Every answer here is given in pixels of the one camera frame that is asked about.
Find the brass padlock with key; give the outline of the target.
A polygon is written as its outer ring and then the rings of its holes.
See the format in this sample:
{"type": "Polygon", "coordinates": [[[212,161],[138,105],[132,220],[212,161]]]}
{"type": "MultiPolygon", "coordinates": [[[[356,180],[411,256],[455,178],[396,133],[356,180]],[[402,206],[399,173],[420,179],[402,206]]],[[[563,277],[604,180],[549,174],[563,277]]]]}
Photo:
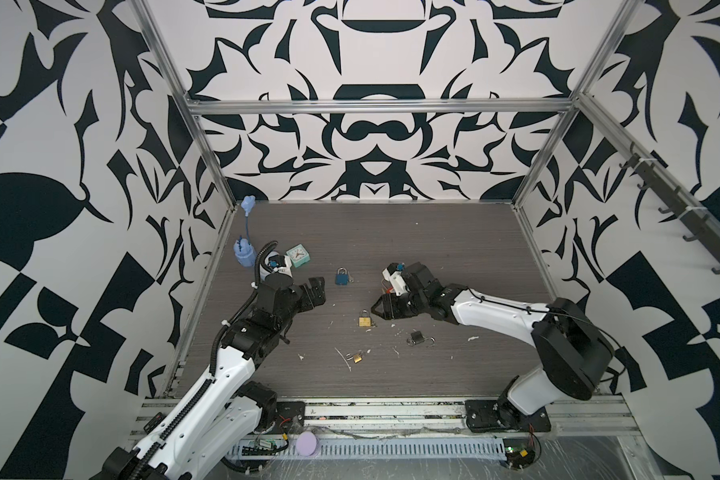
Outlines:
{"type": "Polygon", "coordinates": [[[373,328],[375,326],[372,315],[368,310],[362,310],[358,315],[358,326],[362,328],[373,328]]]}

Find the blue padlock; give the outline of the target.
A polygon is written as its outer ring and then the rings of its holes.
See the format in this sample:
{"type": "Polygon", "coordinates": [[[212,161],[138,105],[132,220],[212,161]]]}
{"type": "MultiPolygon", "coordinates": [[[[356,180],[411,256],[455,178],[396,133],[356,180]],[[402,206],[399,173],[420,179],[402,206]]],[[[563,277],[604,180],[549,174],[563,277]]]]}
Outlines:
{"type": "Polygon", "coordinates": [[[346,268],[340,267],[337,269],[334,282],[339,286],[349,285],[353,282],[353,277],[346,268]]]}

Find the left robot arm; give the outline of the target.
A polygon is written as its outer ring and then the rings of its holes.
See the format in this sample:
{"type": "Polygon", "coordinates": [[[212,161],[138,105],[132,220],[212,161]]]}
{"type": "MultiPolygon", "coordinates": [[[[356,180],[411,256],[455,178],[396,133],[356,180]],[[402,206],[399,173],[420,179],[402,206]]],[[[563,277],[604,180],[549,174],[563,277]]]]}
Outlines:
{"type": "Polygon", "coordinates": [[[99,479],[203,479],[243,437],[273,427],[277,395],[253,381],[296,315],[326,302],[325,280],[295,284],[291,260],[270,241],[254,263],[252,293],[214,338],[208,369],[129,450],[116,448],[99,479]]]}

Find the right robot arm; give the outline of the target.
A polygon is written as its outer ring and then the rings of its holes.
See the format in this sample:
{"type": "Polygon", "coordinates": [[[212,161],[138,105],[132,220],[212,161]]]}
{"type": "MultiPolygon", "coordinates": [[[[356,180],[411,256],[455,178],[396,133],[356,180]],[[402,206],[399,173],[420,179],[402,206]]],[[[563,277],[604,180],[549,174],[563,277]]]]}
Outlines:
{"type": "Polygon", "coordinates": [[[437,321],[479,327],[534,348],[538,365],[514,377],[492,401],[467,401],[473,433],[533,432],[558,400],[590,400],[621,344],[594,325],[572,301],[524,303],[489,296],[468,286],[433,282],[402,294],[385,293],[370,312],[384,320],[426,314],[437,321]]]}

